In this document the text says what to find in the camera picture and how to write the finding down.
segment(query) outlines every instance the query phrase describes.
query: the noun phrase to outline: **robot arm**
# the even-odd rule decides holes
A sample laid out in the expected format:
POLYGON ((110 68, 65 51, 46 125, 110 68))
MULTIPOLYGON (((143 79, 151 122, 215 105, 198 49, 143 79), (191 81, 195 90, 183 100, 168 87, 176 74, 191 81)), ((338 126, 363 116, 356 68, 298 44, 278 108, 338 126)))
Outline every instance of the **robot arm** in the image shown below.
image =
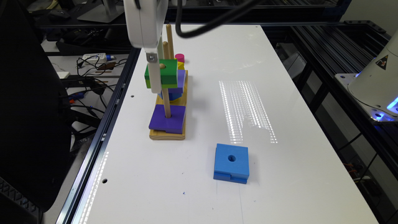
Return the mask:
POLYGON ((147 55, 150 86, 153 93, 162 91, 159 59, 163 59, 162 28, 168 0, 125 0, 127 33, 131 45, 143 48, 147 55))

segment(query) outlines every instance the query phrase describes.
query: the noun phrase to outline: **screw hole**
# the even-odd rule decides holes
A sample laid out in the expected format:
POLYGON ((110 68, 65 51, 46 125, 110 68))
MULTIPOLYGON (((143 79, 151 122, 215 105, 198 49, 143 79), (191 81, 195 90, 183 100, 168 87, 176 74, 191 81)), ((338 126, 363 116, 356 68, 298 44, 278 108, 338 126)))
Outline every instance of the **screw hole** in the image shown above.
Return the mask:
POLYGON ((230 155, 230 156, 228 156, 228 160, 231 161, 231 162, 235 162, 236 157, 233 156, 233 155, 230 155))

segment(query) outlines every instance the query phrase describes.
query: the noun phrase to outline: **block stacking toy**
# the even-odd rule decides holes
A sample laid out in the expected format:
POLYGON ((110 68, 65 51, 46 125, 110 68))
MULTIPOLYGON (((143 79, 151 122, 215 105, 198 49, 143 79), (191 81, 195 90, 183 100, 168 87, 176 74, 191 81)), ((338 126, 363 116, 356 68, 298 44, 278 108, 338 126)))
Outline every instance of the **block stacking toy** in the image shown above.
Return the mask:
POLYGON ((249 149, 217 144, 213 179, 246 184, 248 178, 249 149))
MULTIPOLYGON (((159 52, 162 92, 158 94, 149 123, 149 137, 153 140, 184 140, 188 71, 184 63, 174 56, 170 24, 166 25, 166 31, 167 42, 162 43, 163 55, 159 52)), ((147 88, 150 88, 148 67, 144 77, 147 88)))

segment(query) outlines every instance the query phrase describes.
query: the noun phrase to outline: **wooden dowel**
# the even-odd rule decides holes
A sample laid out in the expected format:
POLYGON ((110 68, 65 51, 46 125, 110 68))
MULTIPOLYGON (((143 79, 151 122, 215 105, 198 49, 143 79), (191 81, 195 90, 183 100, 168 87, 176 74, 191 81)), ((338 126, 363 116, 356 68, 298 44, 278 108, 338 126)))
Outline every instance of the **wooden dowel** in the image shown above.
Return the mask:
POLYGON ((167 31, 167 42, 169 43, 169 59, 174 59, 173 33, 172 33, 172 26, 170 24, 166 25, 166 31, 167 31))
POLYGON ((164 59, 170 59, 169 44, 167 43, 167 41, 163 41, 163 53, 164 53, 164 59))
POLYGON ((163 95, 163 104, 164 104, 164 114, 166 115, 166 118, 171 118, 172 113, 170 111, 169 89, 163 88, 162 95, 163 95))

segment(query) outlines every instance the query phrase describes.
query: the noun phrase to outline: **white table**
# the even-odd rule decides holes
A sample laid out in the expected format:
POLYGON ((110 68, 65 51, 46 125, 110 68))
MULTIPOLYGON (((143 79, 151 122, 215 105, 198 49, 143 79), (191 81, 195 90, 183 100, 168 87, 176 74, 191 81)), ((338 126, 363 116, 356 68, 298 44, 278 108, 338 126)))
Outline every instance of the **white table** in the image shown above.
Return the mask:
POLYGON ((377 223, 260 26, 174 46, 189 70, 186 140, 149 139, 142 51, 74 223, 377 223), (217 143, 249 148, 246 185, 213 180, 217 143))

